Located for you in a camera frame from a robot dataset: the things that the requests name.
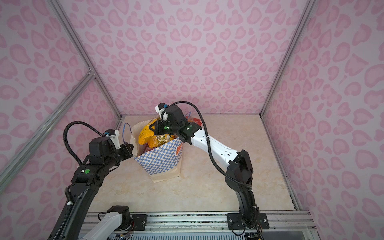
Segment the red gummy snack bag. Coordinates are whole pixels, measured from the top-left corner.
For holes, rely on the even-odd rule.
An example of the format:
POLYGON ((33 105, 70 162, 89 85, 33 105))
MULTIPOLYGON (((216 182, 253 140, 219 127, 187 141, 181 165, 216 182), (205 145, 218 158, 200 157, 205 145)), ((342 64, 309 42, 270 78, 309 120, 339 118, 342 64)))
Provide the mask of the red gummy snack bag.
POLYGON ((198 118, 194 118, 194 117, 189 117, 188 118, 188 122, 192 122, 192 123, 196 123, 197 125, 199 125, 200 127, 203 125, 202 124, 202 121, 198 118))

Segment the yellow candy snack bag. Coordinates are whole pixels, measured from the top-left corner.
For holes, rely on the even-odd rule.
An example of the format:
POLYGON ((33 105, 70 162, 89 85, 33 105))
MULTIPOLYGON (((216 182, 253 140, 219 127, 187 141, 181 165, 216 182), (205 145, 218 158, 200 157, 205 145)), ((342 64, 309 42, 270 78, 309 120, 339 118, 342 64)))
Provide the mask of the yellow candy snack bag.
POLYGON ((158 148, 176 137, 174 135, 158 135, 158 136, 151 136, 148 140, 148 145, 150 148, 158 148))

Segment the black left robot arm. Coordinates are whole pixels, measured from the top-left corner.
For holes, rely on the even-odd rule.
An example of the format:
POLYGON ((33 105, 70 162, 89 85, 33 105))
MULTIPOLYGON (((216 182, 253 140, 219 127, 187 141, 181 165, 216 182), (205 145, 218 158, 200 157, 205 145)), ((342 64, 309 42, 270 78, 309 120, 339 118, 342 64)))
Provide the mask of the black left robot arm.
POLYGON ((90 154, 77 168, 71 184, 65 188, 66 204, 50 233, 49 240, 76 240, 93 199, 110 169, 133 157, 134 146, 123 143, 118 148, 109 137, 89 143, 90 154))

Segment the blue checkered paper bag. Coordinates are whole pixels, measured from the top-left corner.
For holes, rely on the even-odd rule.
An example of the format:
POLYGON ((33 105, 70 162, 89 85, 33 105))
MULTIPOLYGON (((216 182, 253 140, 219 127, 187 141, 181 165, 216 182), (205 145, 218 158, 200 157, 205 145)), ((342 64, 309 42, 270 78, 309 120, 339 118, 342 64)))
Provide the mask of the blue checkered paper bag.
POLYGON ((122 119, 120 138, 134 146, 135 161, 145 170, 154 183, 177 178, 181 173, 183 142, 179 139, 143 153, 145 145, 138 143, 141 130, 150 120, 138 116, 127 116, 122 119))

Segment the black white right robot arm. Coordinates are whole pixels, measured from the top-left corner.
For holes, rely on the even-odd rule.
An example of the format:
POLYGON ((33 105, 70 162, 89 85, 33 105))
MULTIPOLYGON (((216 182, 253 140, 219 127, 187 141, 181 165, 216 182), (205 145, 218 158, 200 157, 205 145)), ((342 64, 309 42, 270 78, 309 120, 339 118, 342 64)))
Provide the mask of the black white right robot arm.
POLYGON ((194 104, 178 101, 171 105, 160 103, 155 107, 160 119, 150 124, 149 129, 156 135, 175 135, 184 143, 208 153, 213 166, 225 177, 226 184, 236 192, 239 201, 241 223, 246 229, 257 229, 260 209, 253 193, 253 166, 247 151, 237 151, 227 147, 208 132, 207 124, 194 104), (197 124, 189 120, 178 104, 193 107, 201 121, 197 124))

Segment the yellow chips bag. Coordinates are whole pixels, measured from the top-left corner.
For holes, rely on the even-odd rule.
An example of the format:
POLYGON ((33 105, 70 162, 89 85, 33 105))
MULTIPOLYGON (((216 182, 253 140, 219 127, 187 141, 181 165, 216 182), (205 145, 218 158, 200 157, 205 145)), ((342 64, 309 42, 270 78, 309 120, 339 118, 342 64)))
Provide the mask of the yellow chips bag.
POLYGON ((138 143, 140 145, 148 144, 150 148, 157 148, 160 146, 157 136, 150 130, 149 126, 155 123, 158 119, 152 119, 146 126, 141 130, 139 134, 138 143))

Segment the purple Fox's candy bag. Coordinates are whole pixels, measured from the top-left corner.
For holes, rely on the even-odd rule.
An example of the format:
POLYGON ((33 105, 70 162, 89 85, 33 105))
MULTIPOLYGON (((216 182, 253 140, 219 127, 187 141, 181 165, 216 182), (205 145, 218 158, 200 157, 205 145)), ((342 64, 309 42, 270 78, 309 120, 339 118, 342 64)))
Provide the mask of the purple Fox's candy bag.
POLYGON ((148 144, 146 144, 143 153, 152 151, 153 149, 154 149, 154 148, 150 148, 150 146, 149 146, 148 144))

